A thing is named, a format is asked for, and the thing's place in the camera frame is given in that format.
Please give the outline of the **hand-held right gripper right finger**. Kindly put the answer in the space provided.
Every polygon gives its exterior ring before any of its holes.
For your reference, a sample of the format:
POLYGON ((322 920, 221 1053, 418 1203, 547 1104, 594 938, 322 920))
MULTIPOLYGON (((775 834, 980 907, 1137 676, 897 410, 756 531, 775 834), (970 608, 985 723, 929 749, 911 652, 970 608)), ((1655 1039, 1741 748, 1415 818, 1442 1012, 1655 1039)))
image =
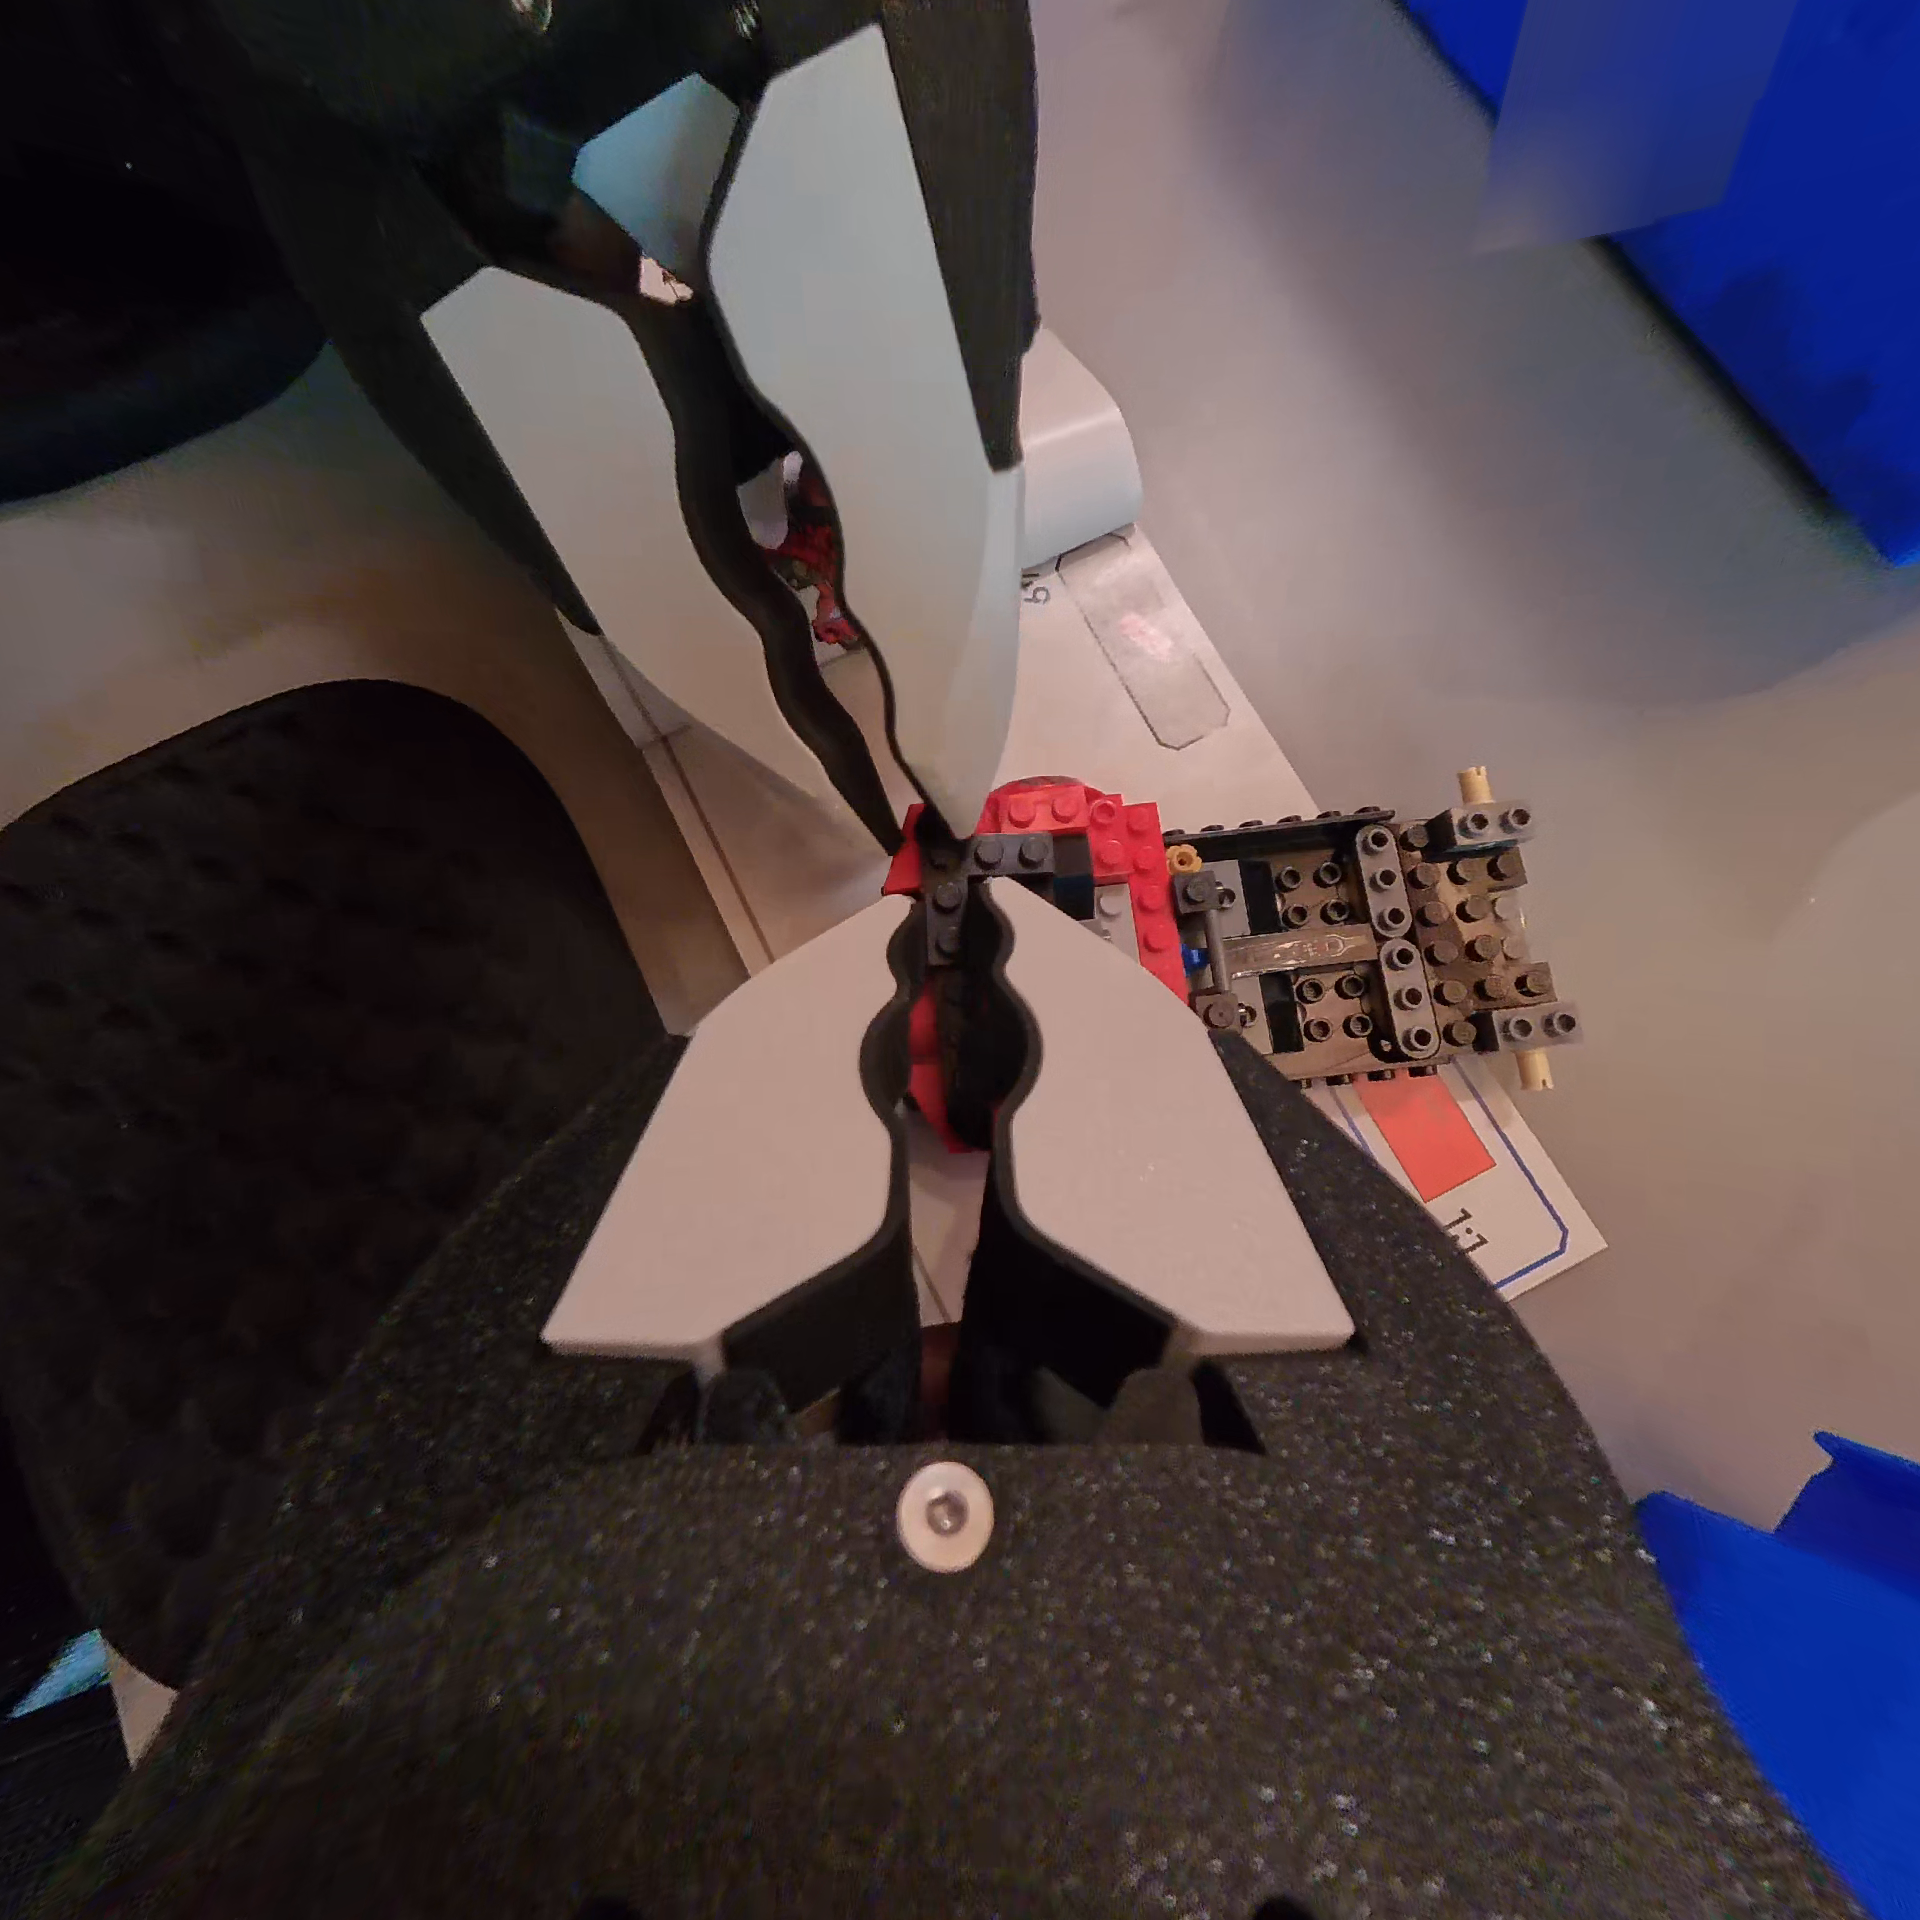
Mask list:
POLYGON ((960 1332, 960 1387, 1335 1354, 1356 1332, 1227 1061, 1187 1005, 1015 880, 985 880, 988 1011, 1012 1082, 960 1332))

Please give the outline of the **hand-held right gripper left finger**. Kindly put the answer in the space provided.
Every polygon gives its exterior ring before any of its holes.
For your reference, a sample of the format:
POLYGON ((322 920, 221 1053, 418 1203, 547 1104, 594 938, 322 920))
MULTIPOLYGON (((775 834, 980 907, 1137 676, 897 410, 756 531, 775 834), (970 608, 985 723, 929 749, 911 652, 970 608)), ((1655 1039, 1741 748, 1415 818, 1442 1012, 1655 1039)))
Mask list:
POLYGON ((921 1343, 908 1027, 923 915, 866 904, 691 1035, 544 1324, 559 1354, 768 1373, 793 1411, 921 1343))

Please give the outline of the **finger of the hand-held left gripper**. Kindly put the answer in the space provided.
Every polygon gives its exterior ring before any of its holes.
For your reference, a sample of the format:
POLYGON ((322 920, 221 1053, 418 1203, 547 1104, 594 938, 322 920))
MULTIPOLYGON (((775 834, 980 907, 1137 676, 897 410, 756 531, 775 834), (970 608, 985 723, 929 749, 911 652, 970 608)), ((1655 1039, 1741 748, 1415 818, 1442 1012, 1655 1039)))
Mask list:
POLYGON ((744 381, 824 470, 903 774, 948 824, 1017 695, 1024 470, 995 469, 879 22, 768 78, 704 229, 744 381))
POLYGON ((424 328, 594 629, 691 720, 899 848, 869 742, 738 504, 736 383, 703 301, 484 267, 424 328))

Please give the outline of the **red and black lego car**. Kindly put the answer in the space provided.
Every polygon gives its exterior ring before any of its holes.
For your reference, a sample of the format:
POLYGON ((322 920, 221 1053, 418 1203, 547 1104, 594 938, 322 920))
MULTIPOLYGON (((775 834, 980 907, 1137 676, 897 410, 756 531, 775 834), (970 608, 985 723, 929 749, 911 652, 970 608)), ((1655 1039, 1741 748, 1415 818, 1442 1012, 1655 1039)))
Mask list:
POLYGON ((1137 963, 1297 1086, 1433 1077, 1474 1053, 1540 1082, 1584 1037, 1531 948, 1517 802, 1474 787, 1429 818, 1389 807, 1171 829, 1156 804, 1058 774, 995 788, 971 836, 903 818, 880 891, 921 904, 927 975, 908 1098, 952 1150, 985 1150, 1012 1084, 971 893, 1015 880, 1137 963))

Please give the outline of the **lego instruction booklet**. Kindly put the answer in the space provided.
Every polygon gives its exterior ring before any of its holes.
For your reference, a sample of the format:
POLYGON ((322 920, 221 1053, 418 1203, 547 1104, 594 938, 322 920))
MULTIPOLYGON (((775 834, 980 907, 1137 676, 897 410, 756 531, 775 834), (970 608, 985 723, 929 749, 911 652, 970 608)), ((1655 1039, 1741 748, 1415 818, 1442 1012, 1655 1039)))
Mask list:
MULTIPOLYGON (((1168 828, 1314 814, 1316 802, 1171 581, 1121 515, 1141 508, 1137 447, 1097 378, 1042 328, 1024 358, 1024 575, 1012 727, 1000 781, 1082 776, 1156 802, 1168 828)), ((768 776, 687 720, 603 639, 572 636, 637 741, 691 854, 688 907, 717 956, 667 984, 666 1020, 698 1024, 738 980, 869 904, 883 854, 835 802, 768 776)), ((1312 1099, 1420 1192, 1503 1296, 1595 1256, 1605 1242, 1488 1062, 1360 1082, 1312 1099)))

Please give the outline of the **black rounded pad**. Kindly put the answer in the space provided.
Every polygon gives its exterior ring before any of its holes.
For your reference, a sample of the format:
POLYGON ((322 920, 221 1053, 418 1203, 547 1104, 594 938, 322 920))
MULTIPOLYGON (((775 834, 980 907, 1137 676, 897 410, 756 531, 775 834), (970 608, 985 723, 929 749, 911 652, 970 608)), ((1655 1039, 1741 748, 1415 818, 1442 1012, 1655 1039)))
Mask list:
POLYGON ((152 5, 3 5, 3 500, 279 398, 322 325, 152 5))

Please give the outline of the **black dimpled cushion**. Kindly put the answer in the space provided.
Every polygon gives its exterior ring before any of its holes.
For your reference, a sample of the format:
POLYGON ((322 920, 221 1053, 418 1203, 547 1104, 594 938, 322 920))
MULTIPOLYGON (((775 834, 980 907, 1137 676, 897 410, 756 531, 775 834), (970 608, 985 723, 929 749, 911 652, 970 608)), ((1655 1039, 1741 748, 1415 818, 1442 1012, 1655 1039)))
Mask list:
POLYGON ((440 693, 297 687, 5 829, 5 1414, 123 1660, 185 1683, 377 1316, 660 1035, 562 802, 440 693))

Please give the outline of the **blue plastic storage bin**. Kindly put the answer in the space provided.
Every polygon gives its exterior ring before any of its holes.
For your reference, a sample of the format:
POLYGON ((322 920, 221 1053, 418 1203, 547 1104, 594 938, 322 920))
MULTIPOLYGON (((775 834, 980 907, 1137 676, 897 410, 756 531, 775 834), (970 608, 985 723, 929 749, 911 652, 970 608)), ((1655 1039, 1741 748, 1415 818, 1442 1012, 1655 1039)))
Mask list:
POLYGON ((1612 243, 1834 504, 1919 551, 1919 5, 1413 2, 1495 115, 1476 246, 1612 243))
POLYGON ((1919 1915, 1919 1464, 1820 1431, 1828 1464, 1775 1530, 1639 1501, 1696 1664, 1875 1915, 1919 1915))

